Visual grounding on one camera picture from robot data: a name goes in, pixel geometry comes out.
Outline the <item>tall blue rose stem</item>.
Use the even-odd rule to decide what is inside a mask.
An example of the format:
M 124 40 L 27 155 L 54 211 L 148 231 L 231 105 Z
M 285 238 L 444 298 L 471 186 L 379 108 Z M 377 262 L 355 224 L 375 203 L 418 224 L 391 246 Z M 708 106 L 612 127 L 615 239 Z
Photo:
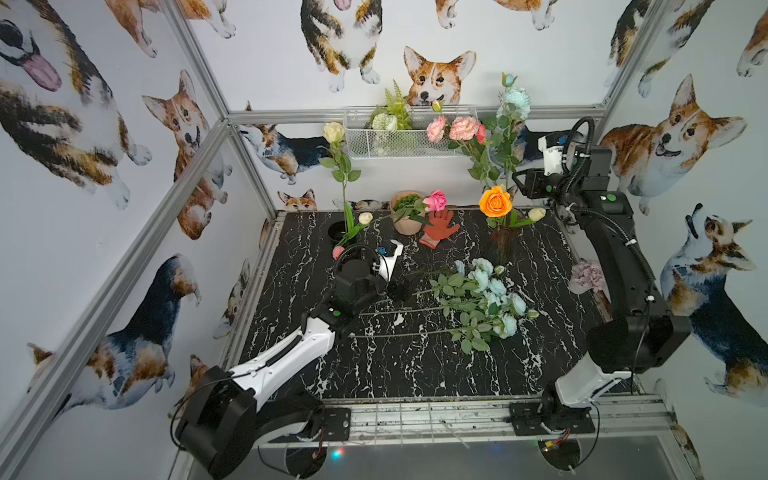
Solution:
M 492 129 L 494 158 L 504 174 L 506 186 L 509 186 L 511 174 L 520 163 L 515 146 L 531 111 L 531 97 L 516 81 L 517 77 L 511 73 L 501 74 L 503 90 L 499 94 L 496 126 Z

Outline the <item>small blue carnation stem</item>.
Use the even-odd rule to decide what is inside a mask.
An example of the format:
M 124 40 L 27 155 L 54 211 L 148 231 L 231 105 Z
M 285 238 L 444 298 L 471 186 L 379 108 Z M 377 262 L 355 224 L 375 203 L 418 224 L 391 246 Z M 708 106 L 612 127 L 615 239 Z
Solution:
M 411 272 L 411 275 L 414 278 L 420 278 L 420 279 L 422 278 L 437 279 L 440 275 L 443 275 L 446 278 L 449 278 L 454 274 L 459 274 L 461 277 L 466 276 L 466 265 L 463 261 L 455 260 L 452 263 L 447 263 L 442 266 L 423 267 Z

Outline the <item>magenta pink rose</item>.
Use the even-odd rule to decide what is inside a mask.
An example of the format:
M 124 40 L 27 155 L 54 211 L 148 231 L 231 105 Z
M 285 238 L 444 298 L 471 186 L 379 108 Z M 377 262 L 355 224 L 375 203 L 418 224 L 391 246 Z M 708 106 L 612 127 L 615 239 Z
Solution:
M 407 194 L 394 202 L 394 219 L 396 221 L 412 220 L 426 225 L 428 214 L 442 211 L 446 205 L 446 196 L 440 190 L 435 190 L 427 196 L 418 193 Z

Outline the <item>blue and yellow rose spray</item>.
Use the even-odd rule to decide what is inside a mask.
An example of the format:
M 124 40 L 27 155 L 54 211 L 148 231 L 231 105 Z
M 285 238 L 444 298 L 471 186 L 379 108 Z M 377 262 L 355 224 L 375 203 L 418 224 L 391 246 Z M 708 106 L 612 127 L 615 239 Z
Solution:
M 469 298 L 470 296 L 503 297 L 509 293 L 505 280 L 506 266 L 492 263 L 486 258 L 474 258 L 466 265 L 466 276 L 454 274 L 449 278 L 440 275 L 428 278 L 427 286 L 421 293 L 436 296 Z

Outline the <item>blue rose spray from bouquet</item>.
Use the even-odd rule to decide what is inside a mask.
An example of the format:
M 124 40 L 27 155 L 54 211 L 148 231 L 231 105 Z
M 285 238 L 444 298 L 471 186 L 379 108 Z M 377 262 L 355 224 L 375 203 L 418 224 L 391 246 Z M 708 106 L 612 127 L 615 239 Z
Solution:
M 523 323 L 537 320 L 542 313 L 529 308 L 522 299 L 513 298 L 509 304 L 441 301 L 435 307 L 387 311 L 394 314 L 396 319 L 405 319 L 407 315 L 416 313 L 439 312 L 448 324 L 437 329 L 428 330 L 420 327 L 417 331 L 400 333 L 350 334 L 350 338 L 378 340 L 400 339 L 411 337 L 431 337 L 448 335 L 450 341 L 457 343 L 465 354 L 472 352 L 489 352 L 491 342 L 514 337 Z

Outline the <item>light blue rose spray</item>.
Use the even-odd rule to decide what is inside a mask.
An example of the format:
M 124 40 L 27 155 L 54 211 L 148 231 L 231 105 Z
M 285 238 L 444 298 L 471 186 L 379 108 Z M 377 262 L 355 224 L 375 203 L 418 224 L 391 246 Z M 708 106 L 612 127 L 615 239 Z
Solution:
M 460 286 L 449 283 L 440 284 L 432 281 L 428 290 L 414 293 L 414 297 L 431 295 L 435 304 L 421 307 L 396 307 L 389 310 L 372 308 L 363 313 L 364 317 L 379 315 L 406 315 L 427 312 L 441 312 L 450 316 L 455 312 L 466 313 L 470 317 L 475 311 L 475 318 L 495 320 L 511 317 L 515 319 L 536 318 L 539 313 L 531 309 L 522 297 L 516 293 L 499 295 L 491 288 L 492 284 L 478 285 L 474 280 L 467 280 Z

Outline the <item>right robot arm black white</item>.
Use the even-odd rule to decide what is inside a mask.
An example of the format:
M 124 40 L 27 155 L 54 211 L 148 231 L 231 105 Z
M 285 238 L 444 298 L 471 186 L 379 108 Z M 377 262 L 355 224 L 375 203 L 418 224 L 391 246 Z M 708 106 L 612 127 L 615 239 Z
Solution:
M 571 138 L 581 126 L 584 140 Z M 587 351 L 566 374 L 549 382 L 530 417 L 549 433 L 578 426 L 596 399 L 624 380 L 663 365 L 690 335 L 686 316 L 671 311 L 641 251 L 625 194 L 609 187 L 610 151 L 594 146 L 595 121 L 579 119 L 554 167 L 513 176 L 531 200 L 547 199 L 552 212 L 568 211 L 597 254 L 611 301 L 611 321 L 587 334 Z

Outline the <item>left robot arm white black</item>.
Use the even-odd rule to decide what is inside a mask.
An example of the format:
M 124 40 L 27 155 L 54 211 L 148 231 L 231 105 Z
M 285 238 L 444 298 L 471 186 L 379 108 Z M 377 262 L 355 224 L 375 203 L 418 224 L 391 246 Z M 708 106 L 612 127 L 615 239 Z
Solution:
M 322 443 L 349 436 L 347 421 L 298 389 L 274 394 L 302 369 L 331 352 L 353 323 L 385 295 L 404 246 L 354 244 L 333 267 L 333 287 L 297 329 L 229 370 L 211 367 L 172 417 L 171 437 L 213 479 L 231 475 L 251 450 L 280 439 Z

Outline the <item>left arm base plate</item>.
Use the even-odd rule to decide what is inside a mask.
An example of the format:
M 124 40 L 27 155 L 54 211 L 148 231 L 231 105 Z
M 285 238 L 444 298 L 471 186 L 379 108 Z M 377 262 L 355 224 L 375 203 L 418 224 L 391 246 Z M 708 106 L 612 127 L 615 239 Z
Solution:
M 331 407 L 313 414 L 309 423 L 298 433 L 277 437 L 269 445 L 282 443 L 318 443 L 320 440 L 347 441 L 351 435 L 352 410 Z

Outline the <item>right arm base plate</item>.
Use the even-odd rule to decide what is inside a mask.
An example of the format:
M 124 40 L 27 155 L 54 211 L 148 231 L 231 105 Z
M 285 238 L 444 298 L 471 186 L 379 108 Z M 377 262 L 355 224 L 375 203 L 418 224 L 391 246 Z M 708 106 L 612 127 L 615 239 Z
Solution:
M 517 436 L 591 434 L 596 431 L 589 408 L 556 406 L 547 410 L 537 402 L 510 403 L 505 419 Z

